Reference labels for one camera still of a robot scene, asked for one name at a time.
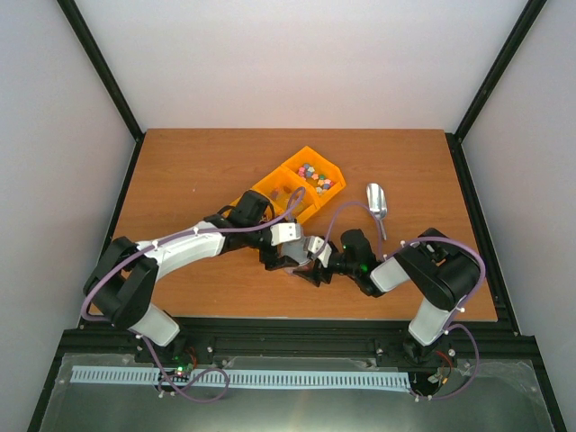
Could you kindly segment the yellow bin with lollipops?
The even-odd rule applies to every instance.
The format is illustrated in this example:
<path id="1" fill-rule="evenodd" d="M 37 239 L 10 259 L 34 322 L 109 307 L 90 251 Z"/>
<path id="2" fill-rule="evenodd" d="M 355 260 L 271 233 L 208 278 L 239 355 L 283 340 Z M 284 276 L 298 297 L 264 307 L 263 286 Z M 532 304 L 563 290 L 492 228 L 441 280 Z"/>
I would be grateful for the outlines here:
<path id="1" fill-rule="evenodd" d="M 239 198 L 237 198 L 236 200 L 234 200 L 230 205 L 233 207 L 236 207 L 239 204 L 241 198 L 242 198 L 242 195 Z"/>

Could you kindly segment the clear plastic cup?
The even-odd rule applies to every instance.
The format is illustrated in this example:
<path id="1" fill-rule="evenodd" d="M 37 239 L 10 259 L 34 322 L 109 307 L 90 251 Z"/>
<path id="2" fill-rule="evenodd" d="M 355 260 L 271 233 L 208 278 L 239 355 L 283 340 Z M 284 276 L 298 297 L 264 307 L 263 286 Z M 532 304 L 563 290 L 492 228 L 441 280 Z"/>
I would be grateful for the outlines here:
<path id="1" fill-rule="evenodd" d="M 286 267 L 284 271 L 288 275 L 298 276 L 300 278 L 306 278 L 313 276 L 313 267 L 309 265 L 300 265 L 296 267 Z"/>

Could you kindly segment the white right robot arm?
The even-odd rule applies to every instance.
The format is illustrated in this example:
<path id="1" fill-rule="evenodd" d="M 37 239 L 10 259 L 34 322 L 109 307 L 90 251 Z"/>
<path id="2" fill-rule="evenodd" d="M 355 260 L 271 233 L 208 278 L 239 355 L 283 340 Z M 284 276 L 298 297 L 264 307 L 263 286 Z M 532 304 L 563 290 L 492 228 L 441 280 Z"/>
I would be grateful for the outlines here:
<path id="1" fill-rule="evenodd" d="M 324 238 L 308 240 L 311 265 L 293 273 L 316 286 L 330 283 L 334 274 L 343 275 L 374 298 L 406 282 L 414 283 L 423 301 L 408 332 L 422 347 L 433 345 L 448 331 L 455 314 L 464 309 L 486 275 L 478 253 L 437 229 L 426 230 L 383 258 L 372 251 L 360 229 L 345 231 L 340 241 L 342 248 L 337 249 Z"/>

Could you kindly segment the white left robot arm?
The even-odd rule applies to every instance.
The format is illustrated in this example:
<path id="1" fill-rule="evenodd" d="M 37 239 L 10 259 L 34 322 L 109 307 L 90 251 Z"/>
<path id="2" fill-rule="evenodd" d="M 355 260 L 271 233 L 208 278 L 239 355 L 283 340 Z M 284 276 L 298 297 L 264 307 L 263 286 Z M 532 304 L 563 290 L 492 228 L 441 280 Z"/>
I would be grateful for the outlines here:
<path id="1" fill-rule="evenodd" d="M 267 271 L 296 266 L 280 247 L 301 235 L 300 226 L 290 218 L 302 197 L 303 190 L 297 189 L 284 213 L 264 221 L 265 214 L 274 211 L 270 200 L 248 190 L 236 205 L 222 208 L 189 229 L 141 242 L 115 239 L 85 283 L 82 318 L 131 331 L 156 344 L 157 353 L 166 361 L 181 360 L 187 340 L 179 334 L 176 321 L 152 303 L 156 283 L 196 261 L 242 248 L 257 250 Z"/>

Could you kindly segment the round clear cup lid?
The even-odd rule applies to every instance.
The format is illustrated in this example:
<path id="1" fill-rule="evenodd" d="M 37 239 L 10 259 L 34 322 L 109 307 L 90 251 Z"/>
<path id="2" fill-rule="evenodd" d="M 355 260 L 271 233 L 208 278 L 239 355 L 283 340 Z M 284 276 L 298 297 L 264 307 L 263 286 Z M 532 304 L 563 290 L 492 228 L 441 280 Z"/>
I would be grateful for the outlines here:
<path id="1" fill-rule="evenodd" d="M 302 237 L 298 240 L 286 242 L 281 245 L 281 254 L 294 260 L 298 266 L 305 266 L 311 260 L 309 258 L 309 236 Z"/>

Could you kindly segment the yellow bin with star candies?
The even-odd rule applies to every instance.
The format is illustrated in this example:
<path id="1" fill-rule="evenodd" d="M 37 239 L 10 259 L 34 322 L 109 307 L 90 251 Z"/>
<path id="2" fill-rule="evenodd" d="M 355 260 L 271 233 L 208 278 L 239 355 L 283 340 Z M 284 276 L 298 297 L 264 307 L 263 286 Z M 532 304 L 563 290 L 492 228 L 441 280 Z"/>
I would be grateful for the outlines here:
<path id="1" fill-rule="evenodd" d="M 295 174 L 308 188 L 306 195 L 318 208 L 325 206 L 347 186 L 340 168 L 310 146 L 301 148 L 281 166 Z"/>

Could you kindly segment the silver metal scoop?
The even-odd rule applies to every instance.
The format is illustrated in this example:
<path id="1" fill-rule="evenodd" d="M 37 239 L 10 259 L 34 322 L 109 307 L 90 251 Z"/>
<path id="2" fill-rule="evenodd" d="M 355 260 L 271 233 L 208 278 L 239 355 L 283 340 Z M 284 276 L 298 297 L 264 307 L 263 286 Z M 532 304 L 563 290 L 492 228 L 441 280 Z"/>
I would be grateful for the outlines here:
<path id="1" fill-rule="evenodd" d="M 366 196 L 369 211 L 378 220 L 382 240 L 386 240 L 387 233 L 383 221 L 388 214 L 388 206 L 384 190 L 379 184 L 370 183 L 366 186 Z"/>

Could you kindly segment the yellow bin with popsicle candies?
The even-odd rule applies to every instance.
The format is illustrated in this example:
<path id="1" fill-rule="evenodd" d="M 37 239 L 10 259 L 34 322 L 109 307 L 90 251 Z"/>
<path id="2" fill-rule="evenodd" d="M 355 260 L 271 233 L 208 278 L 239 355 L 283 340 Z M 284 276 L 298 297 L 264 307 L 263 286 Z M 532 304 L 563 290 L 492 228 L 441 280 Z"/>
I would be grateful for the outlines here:
<path id="1" fill-rule="evenodd" d="M 265 196 L 274 206 L 275 214 L 282 214 L 289 207 L 290 198 L 300 187 L 304 196 L 292 211 L 292 216 L 304 223 L 320 210 L 316 191 L 299 175 L 286 167 L 278 167 L 252 186 L 252 189 Z"/>

